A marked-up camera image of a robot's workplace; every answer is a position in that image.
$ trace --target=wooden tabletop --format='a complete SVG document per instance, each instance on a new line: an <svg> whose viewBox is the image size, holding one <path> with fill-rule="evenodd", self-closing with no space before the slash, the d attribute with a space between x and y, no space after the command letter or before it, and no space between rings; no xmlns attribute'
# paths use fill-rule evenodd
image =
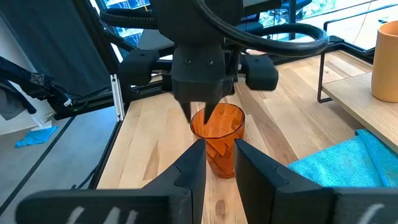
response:
<svg viewBox="0 0 398 224"><path fill-rule="evenodd" d="M323 91L398 152L398 103L372 96L371 80L372 73L366 73L323 84Z"/></svg>
<svg viewBox="0 0 398 224"><path fill-rule="evenodd" d="M243 109L245 141L287 165L354 136L362 126L335 102L319 104L319 56L277 66L273 92L251 91L244 82L222 99ZM370 72L371 65L344 52L326 55L326 82ZM192 104L192 114L203 103ZM130 104L98 184L99 189L141 188L171 165L195 138L171 94ZM220 179L206 165L202 223L247 223L234 178Z"/></svg>

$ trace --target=light wood surface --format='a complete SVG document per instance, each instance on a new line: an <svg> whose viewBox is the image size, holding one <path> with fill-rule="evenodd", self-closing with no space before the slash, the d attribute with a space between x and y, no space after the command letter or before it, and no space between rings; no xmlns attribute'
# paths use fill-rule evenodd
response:
<svg viewBox="0 0 398 224"><path fill-rule="evenodd" d="M371 93L372 73L326 83L325 93L398 152L398 103L381 101Z"/></svg>
<svg viewBox="0 0 398 224"><path fill-rule="evenodd" d="M282 164L352 138L362 126L335 102L319 104L320 57L279 65L273 92L251 91L239 82L222 102L246 114L245 140ZM326 55L325 81L370 72L371 65L344 52ZM203 107L193 103L192 113ZM163 172L194 142L171 94L133 101L114 144L99 189L134 189ZM219 179L207 168L202 223L247 223L235 179Z"/></svg>

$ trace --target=orange mug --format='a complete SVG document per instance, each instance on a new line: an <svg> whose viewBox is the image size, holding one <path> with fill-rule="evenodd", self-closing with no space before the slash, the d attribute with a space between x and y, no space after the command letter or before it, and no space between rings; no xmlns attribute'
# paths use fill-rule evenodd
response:
<svg viewBox="0 0 398 224"><path fill-rule="evenodd" d="M372 94L388 102L398 102L398 21L388 22L377 31L373 60Z"/></svg>
<svg viewBox="0 0 398 224"><path fill-rule="evenodd" d="M244 137L244 113L238 106L219 103L204 124L204 109L197 112L191 122L191 130L197 139L206 141L206 159L211 170L221 178L235 176L234 139Z"/></svg>

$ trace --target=blue cloth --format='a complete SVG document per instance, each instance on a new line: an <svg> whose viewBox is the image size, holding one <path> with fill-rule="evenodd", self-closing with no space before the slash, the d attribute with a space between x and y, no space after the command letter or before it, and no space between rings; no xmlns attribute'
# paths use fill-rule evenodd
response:
<svg viewBox="0 0 398 224"><path fill-rule="evenodd" d="M24 139L18 141L15 144L15 147L19 148L19 147L24 147L24 146L31 146L34 144L45 143L49 139L49 137L52 135L52 133L54 133L55 130L57 130L57 127L41 129L38 131L29 131L25 135Z"/></svg>
<svg viewBox="0 0 398 224"><path fill-rule="evenodd" d="M398 154L368 130L288 167L324 187L398 187Z"/></svg>

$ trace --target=teal cloth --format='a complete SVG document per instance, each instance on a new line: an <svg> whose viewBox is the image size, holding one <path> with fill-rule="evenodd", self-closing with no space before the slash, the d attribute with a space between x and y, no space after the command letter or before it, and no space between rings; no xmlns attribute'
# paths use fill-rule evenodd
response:
<svg viewBox="0 0 398 224"><path fill-rule="evenodd" d="M398 187L398 154L366 129L288 167L324 187Z"/></svg>
<svg viewBox="0 0 398 224"><path fill-rule="evenodd" d="M16 148L24 147L24 146L31 146L35 144L42 144L45 143L49 137L57 130L57 127L51 127L46 129L41 129L38 131L29 131L25 138L18 141L15 144Z"/></svg>

